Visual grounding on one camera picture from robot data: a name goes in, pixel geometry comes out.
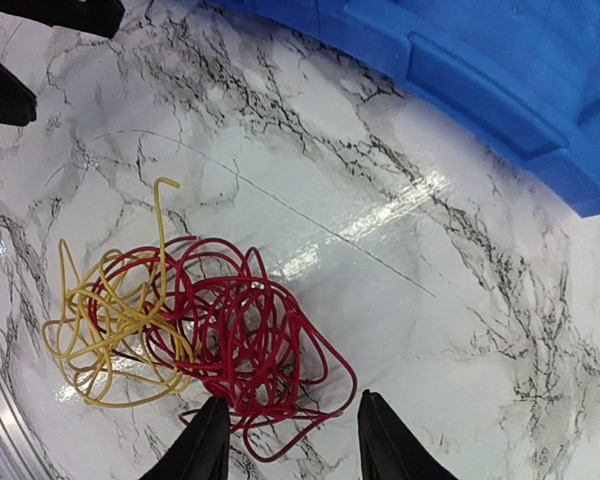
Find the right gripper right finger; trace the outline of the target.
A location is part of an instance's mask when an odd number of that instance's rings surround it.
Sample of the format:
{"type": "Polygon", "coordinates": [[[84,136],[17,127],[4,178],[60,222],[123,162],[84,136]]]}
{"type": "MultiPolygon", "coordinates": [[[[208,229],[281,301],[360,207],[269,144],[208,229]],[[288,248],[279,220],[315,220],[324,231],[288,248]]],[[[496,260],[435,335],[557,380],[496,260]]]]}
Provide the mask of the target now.
{"type": "Polygon", "coordinates": [[[357,422],[364,480],[457,480],[379,393],[362,393],[357,422]]]}

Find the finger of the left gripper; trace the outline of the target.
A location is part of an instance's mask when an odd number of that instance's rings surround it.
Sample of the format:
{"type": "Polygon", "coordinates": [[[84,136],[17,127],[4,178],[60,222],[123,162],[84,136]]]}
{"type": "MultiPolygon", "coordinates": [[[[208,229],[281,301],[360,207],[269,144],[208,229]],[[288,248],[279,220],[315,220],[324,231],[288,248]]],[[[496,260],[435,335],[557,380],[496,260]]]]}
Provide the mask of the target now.
{"type": "Polygon", "coordinates": [[[0,13],[113,38],[125,8],[119,0],[0,0],[0,13]]]}
{"type": "Polygon", "coordinates": [[[28,125],[36,107],[35,94],[0,63],[0,124],[28,125]]]}

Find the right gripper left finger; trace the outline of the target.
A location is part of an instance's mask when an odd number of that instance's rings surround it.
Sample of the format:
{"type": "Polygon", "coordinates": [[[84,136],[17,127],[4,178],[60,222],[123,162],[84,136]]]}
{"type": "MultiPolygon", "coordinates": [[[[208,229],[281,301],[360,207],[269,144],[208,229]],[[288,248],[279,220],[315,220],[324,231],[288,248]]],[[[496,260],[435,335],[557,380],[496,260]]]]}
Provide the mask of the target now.
{"type": "Polygon", "coordinates": [[[229,436],[227,402],[212,397],[141,480],[227,480],[229,436]]]}

